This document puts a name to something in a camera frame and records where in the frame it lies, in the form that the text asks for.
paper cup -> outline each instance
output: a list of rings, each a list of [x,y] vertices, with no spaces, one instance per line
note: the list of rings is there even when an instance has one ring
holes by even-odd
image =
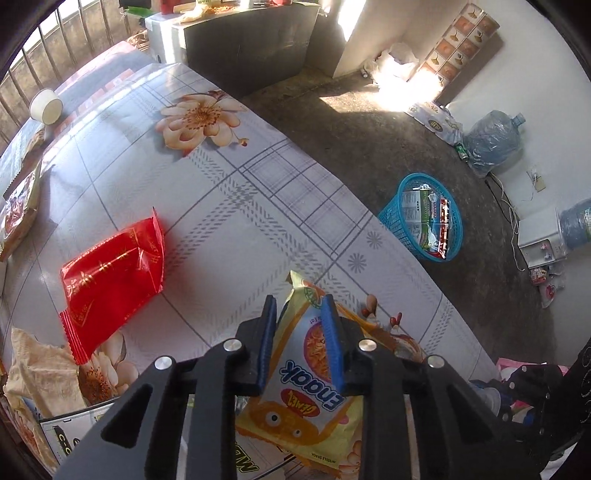
[[[49,88],[45,88],[31,100],[29,114],[33,120],[51,125],[57,122],[63,108],[64,104],[56,93]]]

blue plastic basket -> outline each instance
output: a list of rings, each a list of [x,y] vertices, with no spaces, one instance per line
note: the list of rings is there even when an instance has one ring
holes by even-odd
[[[402,192],[421,186],[424,183],[428,183],[435,192],[449,200],[449,245],[447,247],[447,255],[445,258],[437,258],[425,252],[425,250],[419,246],[414,237],[411,236],[406,221],[404,220],[404,216],[401,214],[400,198]],[[408,248],[415,257],[420,260],[426,258],[433,262],[449,262],[457,255],[457,253],[460,251],[460,247],[462,246],[464,229],[462,227],[462,217],[460,216],[460,210],[458,209],[456,202],[454,201],[452,195],[443,185],[441,185],[439,181],[425,173],[411,173],[405,177],[398,186],[397,194],[379,213],[378,219],[388,228],[388,230],[398,237],[402,244]]]

plastic tablecloth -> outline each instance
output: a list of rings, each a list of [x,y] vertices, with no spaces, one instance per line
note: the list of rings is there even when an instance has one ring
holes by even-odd
[[[155,207],[165,229],[164,291],[121,330],[125,358],[140,372],[159,355],[184,360],[231,337],[267,294],[285,300],[296,270],[352,310],[373,293],[380,322],[402,312],[402,328],[464,378],[496,375],[400,241],[252,111],[180,64],[147,66],[103,94],[44,155],[40,210],[8,260],[0,303],[7,368],[13,326],[66,343],[61,266]],[[26,145],[34,130],[13,143]]]

red plastic wrapper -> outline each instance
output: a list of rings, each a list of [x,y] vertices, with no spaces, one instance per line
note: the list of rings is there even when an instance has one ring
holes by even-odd
[[[77,365],[163,289],[164,232],[156,211],[61,268],[61,324]]]

blue gripper pad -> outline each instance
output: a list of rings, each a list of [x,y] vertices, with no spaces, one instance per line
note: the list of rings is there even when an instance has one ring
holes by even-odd
[[[342,349],[342,325],[340,316],[336,310],[335,301],[332,295],[322,299],[320,306],[320,321],[324,331],[326,344],[326,355],[329,360],[330,381],[341,393],[345,387],[344,358]]]
[[[263,318],[265,330],[262,334],[261,350],[258,355],[256,365],[256,385],[262,389],[267,383],[269,377],[269,364],[271,363],[271,353],[273,352],[273,338],[275,328],[277,327],[277,301],[275,297],[267,297],[265,307],[263,308]]]

